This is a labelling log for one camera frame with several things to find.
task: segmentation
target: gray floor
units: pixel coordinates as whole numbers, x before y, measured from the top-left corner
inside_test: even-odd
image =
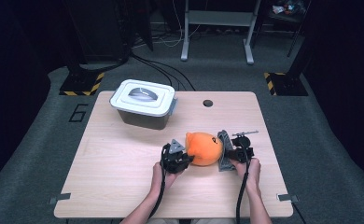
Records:
[[[288,37],[262,35],[253,49],[255,64],[247,65],[243,38],[241,35],[193,38],[187,62],[180,61],[182,42],[174,47],[156,43],[153,52],[146,46],[135,48],[133,52],[179,69],[197,91],[254,92],[287,189],[300,197],[297,206],[307,223],[364,223],[364,173],[330,130],[304,75],[301,80],[309,96],[271,96],[267,88],[263,74],[286,72],[298,48],[287,58],[291,43]],[[166,70],[191,91],[182,76]],[[98,95],[98,92],[93,96],[59,95],[67,74],[66,68],[49,74],[48,99],[0,174],[0,223],[65,222],[53,215],[54,205],[49,205],[48,200],[61,192]],[[105,73],[99,91],[113,91],[127,78],[169,84],[164,75],[131,58],[123,66]],[[77,105],[87,112],[83,121],[68,122]],[[72,219],[69,223],[112,221],[119,222]],[[292,217],[274,218],[273,222],[302,223],[296,212]]]

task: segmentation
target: orange ball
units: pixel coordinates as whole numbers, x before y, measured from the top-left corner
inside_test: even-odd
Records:
[[[186,151],[189,156],[194,156],[191,163],[207,166],[219,160],[223,144],[209,133],[186,133]]]

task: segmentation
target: lid handle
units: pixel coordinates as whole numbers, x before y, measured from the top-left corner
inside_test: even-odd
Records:
[[[145,88],[134,88],[130,91],[129,96],[136,98],[138,100],[152,100],[157,101],[158,95],[153,91]]]

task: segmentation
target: gray storage box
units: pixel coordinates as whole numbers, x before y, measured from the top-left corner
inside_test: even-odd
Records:
[[[123,121],[134,126],[161,130],[174,111],[175,90],[171,86],[128,79],[110,99]]]

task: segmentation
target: round black object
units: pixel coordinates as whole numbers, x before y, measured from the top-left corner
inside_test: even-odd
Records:
[[[206,107],[211,107],[214,103],[210,100],[204,100],[203,101],[203,105],[205,105]]]

